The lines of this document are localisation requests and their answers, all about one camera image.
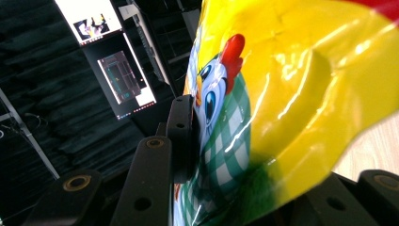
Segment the monitor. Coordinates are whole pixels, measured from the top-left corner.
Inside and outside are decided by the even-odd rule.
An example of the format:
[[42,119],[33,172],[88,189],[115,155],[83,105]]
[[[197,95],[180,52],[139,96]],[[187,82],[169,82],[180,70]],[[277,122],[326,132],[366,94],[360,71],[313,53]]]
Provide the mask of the monitor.
[[155,105],[150,84],[110,0],[56,3],[117,119]]
[[110,0],[56,0],[56,3],[80,46],[123,30]]

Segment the plastic bag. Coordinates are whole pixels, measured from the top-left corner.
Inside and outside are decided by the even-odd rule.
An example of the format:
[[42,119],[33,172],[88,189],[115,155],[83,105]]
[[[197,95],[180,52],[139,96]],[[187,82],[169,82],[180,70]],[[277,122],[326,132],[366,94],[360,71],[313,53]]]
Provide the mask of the plastic bag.
[[186,77],[199,164],[175,225],[241,225],[321,183],[399,108],[399,1],[205,0]]

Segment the red comb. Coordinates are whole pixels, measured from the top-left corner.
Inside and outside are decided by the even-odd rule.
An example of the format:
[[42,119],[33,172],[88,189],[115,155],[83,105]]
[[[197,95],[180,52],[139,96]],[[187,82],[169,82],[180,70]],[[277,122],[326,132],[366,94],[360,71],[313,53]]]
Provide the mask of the red comb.
[[241,71],[243,59],[240,57],[245,45],[244,36],[237,34],[229,38],[226,42],[220,62],[226,67],[227,88],[226,94],[229,94],[234,87],[234,78]]

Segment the wooden surface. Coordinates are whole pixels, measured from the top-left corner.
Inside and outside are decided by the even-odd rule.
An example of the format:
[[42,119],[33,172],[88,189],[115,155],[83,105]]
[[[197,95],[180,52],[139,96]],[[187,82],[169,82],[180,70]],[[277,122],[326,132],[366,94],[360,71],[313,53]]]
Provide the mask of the wooden surface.
[[357,181],[363,170],[399,174],[399,112],[361,134],[333,171]]

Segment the red stripe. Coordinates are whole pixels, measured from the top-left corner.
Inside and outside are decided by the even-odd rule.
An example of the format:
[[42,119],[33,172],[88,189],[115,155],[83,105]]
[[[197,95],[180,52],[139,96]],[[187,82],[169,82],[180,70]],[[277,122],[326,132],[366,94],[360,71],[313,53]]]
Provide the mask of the red stripe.
[[399,25],[399,0],[348,0],[373,8]]

